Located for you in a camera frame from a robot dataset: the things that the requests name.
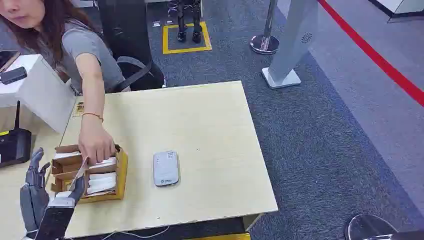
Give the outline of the person's hand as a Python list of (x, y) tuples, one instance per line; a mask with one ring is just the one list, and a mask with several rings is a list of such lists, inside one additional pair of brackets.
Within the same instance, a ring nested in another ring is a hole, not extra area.
[(78, 147), (83, 159), (87, 159), (90, 166), (108, 160), (116, 153), (111, 135), (99, 121), (90, 121), (89, 119), (81, 122)]

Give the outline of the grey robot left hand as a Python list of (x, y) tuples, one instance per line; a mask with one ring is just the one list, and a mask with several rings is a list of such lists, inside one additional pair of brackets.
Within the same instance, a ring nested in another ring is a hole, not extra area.
[(44, 150), (39, 148), (30, 158), (25, 184), (20, 188), (20, 209), (26, 233), (24, 240), (65, 240), (66, 230), (75, 207), (85, 191), (86, 162), (73, 179), (70, 192), (50, 198), (45, 173), (51, 165), (39, 168)]

